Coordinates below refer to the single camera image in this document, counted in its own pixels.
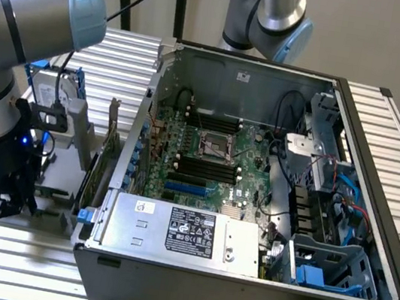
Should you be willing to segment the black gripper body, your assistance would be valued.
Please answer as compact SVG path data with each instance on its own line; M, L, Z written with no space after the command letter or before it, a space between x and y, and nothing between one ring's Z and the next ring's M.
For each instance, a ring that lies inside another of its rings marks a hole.
M37 178L40 167L40 157L28 138L0 138L0 194L25 199L26 172L31 168Z

